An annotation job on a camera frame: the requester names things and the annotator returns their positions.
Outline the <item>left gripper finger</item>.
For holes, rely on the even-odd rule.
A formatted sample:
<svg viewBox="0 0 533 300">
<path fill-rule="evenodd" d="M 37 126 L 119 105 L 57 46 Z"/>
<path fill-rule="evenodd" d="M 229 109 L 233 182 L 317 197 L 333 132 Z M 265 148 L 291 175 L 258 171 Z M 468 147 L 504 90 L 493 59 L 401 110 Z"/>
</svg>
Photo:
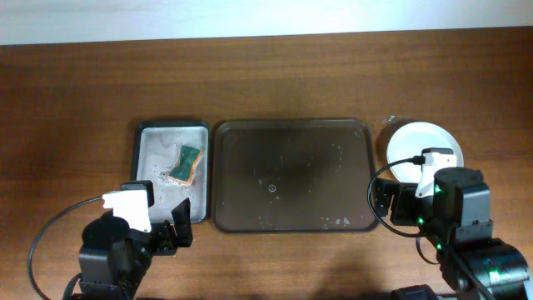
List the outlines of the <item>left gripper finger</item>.
<svg viewBox="0 0 533 300">
<path fill-rule="evenodd" d="M 193 242 L 191 225 L 191 202 L 186 198 L 172 209 L 172 218 L 178 247 L 190 247 Z"/>
<path fill-rule="evenodd" d="M 174 255 L 173 228 L 169 221 L 152 225 L 152 243 L 155 255 Z"/>
</svg>

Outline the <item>green orange sponge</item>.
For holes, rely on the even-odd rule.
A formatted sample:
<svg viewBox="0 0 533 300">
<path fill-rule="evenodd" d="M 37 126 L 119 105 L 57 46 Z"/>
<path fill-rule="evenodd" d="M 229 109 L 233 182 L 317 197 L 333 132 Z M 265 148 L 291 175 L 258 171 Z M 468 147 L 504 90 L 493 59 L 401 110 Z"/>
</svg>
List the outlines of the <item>green orange sponge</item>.
<svg viewBox="0 0 533 300">
<path fill-rule="evenodd" d="M 168 173 L 168 178 L 176 183 L 190 185 L 194 176 L 194 170 L 202 156 L 202 150 L 181 146 L 176 165 Z"/>
</svg>

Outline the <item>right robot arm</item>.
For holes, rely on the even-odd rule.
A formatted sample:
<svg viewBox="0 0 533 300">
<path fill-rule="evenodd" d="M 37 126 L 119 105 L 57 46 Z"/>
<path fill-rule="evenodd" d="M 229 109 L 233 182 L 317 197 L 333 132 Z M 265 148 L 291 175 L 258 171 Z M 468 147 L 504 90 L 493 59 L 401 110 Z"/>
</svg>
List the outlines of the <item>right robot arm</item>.
<svg viewBox="0 0 533 300">
<path fill-rule="evenodd" d="M 370 181 L 367 203 L 377 221 L 405 237 L 400 226 L 415 227 L 411 238 L 426 239 L 434 263 L 457 299 L 530 299 L 532 272 L 517 248 L 493 236 L 491 191 L 478 170 L 446 167 L 431 175 L 429 194 L 412 183 Z"/>
</svg>

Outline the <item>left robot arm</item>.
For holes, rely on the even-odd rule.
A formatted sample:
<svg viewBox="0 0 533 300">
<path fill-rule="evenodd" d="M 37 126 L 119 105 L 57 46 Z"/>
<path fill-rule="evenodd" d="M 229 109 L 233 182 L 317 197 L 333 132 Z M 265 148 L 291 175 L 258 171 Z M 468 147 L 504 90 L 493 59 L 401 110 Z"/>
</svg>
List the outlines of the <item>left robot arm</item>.
<svg viewBox="0 0 533 300">
<path fill-rule="evenodd" d="M 64 299 L 133 299 L 155 256 L 173 256 L 189 248 L 193 234 L 191 202 L 171 210 L 171 220 L 151 222 L 153 184 L 131 181 L 102 195 L 108 210 L 82 231 L 81 272 L 67 284 Z"/>
</svg>

